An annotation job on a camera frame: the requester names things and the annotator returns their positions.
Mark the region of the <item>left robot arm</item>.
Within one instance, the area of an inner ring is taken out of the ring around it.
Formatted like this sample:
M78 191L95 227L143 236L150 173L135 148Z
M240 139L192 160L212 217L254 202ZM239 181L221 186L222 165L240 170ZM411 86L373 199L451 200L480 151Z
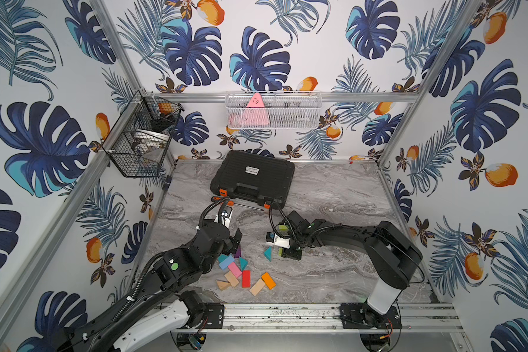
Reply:
M209 273L220 255L232 255L242 239L230 233L222 197L200 215L197 231L187 243L149 259L135 286L91 322L64 328L51 344L54 351L137 351L161 335L207 321L205 303L187 286Z

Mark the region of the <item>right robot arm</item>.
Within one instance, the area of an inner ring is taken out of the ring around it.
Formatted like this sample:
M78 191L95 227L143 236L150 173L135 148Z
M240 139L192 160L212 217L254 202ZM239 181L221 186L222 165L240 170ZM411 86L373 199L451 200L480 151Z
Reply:
M373 226L332 223L325 219L307 221L296 211L283 214L271 223L266 240L282 248L286 258L300 260L306 248L339 247L366 254L378 275L369 294L369 310L386 315L402 291L412 284L422 262L421 251L393 223L381 221Z

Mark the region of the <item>purple block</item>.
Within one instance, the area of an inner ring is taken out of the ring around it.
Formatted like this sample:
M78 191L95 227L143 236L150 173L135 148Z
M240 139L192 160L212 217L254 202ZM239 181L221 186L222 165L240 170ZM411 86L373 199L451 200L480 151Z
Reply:
M234 254L234 258L241 258L241 257L242 257L241 246L238 246L238 248L236 249L236 253Z

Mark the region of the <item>teal triangle block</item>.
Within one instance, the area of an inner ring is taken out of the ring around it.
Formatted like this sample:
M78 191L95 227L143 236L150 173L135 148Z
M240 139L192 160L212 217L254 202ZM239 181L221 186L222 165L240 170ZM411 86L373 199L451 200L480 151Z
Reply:
M264 252L264 255L266 257L266 259L268 261L271 261L272 260L272 248L271 247L268 247L265 252Z

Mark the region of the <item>teal rectangular block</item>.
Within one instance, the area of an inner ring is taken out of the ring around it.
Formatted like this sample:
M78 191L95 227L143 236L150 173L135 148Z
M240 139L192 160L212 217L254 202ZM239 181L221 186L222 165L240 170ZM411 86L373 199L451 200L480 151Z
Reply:
M218 262L219 262L219 263L222 263L222 262L225 261L227 258L229 258L229 255L221 254L221 255L218 257Z

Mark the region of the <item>small teal block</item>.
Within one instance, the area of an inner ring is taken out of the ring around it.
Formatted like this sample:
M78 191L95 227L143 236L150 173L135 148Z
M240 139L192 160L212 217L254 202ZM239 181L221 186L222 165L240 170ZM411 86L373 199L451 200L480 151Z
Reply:
M244 258L239 258L239 264L240 264L240 269L241 269L242 271L244 271L245 268L246 268L247 265L248 265L248 261L245 260Z

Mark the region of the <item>light blue block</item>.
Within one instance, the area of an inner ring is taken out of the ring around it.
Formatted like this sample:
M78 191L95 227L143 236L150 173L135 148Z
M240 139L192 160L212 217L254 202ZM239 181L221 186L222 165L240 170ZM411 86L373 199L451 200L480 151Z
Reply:
M235 258L233 256L227 256L223 261L220 262L219 267L221 270L226 270L234 262Z

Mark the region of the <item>pink block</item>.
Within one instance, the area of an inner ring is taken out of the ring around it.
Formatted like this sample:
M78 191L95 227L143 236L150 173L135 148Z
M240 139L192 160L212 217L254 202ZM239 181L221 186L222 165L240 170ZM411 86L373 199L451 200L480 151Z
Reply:
M240 268L237 266L236 263L231 263L230 265L228 265L227 267L230 272L234 275L235 278L239 278L242 276L243 272L242 270L240 270Z

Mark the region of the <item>orange rectangular block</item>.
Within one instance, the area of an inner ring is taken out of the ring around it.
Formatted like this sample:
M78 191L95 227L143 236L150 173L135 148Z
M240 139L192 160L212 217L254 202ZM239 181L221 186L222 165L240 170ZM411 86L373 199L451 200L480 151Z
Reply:
M277 286L277 284L275 283L275 281L272 279L271 275L268 272L265 272L264 274L262 274L260 278L265 283L265 286L269 290L273 290Z

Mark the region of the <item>red block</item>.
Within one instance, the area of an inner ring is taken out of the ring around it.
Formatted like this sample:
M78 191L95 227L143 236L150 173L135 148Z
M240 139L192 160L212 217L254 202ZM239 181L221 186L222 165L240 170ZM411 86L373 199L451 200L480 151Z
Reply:
M251 287L251 271L248 271L248 270L243 271L241 278L242 278L241 287L250 288Z

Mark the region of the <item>natural wood triangle block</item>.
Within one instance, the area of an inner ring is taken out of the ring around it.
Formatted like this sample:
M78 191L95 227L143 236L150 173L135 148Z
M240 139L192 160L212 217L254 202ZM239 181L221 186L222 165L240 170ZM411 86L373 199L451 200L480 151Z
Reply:
M231 284L228 281L221 281L221 280L217 280L216 284L217 284L217 287L221 291L227 290L231 286Z

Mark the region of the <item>natural wood rectangular block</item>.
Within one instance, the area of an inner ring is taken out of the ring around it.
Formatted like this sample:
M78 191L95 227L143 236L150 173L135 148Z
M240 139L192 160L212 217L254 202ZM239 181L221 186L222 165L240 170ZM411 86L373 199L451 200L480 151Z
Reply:
M249 290L253 296L257 296L262 289L266 287L265 282L262 279L259 279Z

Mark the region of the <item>black plastic tool case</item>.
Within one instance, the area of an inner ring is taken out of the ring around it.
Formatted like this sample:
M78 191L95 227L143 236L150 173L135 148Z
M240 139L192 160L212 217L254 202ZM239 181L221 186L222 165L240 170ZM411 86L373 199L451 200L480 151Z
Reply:
M232 150L212 179L210 190L216 196L283 209L295 169L295 164L284 159Z

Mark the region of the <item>pink triangle card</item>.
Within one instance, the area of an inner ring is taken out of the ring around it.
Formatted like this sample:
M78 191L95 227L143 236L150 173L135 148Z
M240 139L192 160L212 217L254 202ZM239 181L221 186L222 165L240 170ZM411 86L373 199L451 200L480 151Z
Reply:
M265 108L262 95L256 92L241 110L239 125L242 127L268 126L270 118Z

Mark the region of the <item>aluminium front rail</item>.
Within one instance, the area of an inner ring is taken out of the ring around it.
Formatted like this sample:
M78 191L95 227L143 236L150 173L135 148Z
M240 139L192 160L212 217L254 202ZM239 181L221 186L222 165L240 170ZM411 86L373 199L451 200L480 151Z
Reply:
M186 306L175 302L163 309L154 309L119 337L137 339L140 335L184 332L410 332L462 333L459 317L450 304L402 304L396 306L402 321L401 329L344 329L339 319L341 304L223 304L225 307L221 329L183 328L188 320Z

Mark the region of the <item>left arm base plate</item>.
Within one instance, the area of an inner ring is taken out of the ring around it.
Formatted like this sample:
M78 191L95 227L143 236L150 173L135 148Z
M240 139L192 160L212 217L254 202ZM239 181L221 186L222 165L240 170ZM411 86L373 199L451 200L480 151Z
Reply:
M219 303L206 303L193 290L178 296L180 302L186 305L188 320L183 328L190 329L221 329L223 327L225 307Z

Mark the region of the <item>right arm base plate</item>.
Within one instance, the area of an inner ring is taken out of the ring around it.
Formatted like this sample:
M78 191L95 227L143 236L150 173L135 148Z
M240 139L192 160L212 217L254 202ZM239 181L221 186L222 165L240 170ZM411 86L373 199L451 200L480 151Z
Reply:
M396 306L380 314L367 303L343 303L339 306L339 319L344 329L401 329L402 321Z

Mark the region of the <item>white mesh wall basket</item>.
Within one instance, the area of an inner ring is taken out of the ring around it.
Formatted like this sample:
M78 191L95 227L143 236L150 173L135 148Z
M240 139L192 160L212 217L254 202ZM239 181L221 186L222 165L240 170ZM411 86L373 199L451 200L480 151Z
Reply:
M224 105L228 114L227 125L233 129L306 129L319 123L323 106L322 96L315 92L259 92L270 118L268 126L242 127L241 110L256 92L229 92Z

